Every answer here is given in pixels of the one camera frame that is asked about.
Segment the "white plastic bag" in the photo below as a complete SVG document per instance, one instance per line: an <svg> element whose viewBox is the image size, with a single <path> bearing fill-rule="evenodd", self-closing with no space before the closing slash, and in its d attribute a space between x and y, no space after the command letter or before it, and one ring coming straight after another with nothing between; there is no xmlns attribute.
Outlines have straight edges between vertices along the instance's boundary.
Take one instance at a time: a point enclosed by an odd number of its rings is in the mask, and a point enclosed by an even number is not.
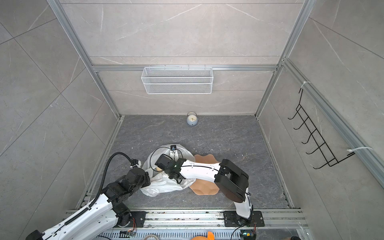
<svg viewBox="0 0 384 240"><path fill-rule="evenodd" d="M176 145L177 151L171 151L170 146ZM147 160L142 164L141 168L149 173L151 184L148 187L141 188L141 192L149 197L156 197L162 193L169 193L174 191L181 191L191 186L196 179L187 179L177 181L169 179L169 176L164 172L155 172L155 162L158 160L160 155L165 154L170 156L173 160L181 158L195 162L195 157L190 151L180 144L168 144L163 145L154 150Z"/></svg>

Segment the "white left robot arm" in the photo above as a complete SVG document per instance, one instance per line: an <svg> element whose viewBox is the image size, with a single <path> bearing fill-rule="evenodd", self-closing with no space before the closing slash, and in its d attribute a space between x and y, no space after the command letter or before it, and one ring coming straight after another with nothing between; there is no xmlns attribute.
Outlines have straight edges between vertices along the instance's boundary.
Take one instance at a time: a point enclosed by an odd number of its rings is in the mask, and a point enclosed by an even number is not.
<svg viewBox="0 0 384 240"><path fill-rule="evenodd" d="M30 233L27 240L91 240L114 227L134 222L124 201L142 187L150 185L150 176L134 166L118 181L108 184L90 203L72 216L43 232Z"/></svg>

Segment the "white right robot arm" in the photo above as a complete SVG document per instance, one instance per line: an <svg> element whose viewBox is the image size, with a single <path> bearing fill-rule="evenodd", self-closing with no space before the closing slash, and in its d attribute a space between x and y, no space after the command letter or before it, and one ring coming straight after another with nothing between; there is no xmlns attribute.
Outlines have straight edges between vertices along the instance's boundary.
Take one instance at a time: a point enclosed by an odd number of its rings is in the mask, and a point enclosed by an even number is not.
<svg viewBox="0 0 384 240"><path fill-rule="evenodd" d="M186 159L175 161L162 154L155 166L164 171L170 179L196 179L216 184L220 191L234 202L238 218L248 222L251 220L253 205L249 198L249 176L230 160L205 164Z"/></svg>

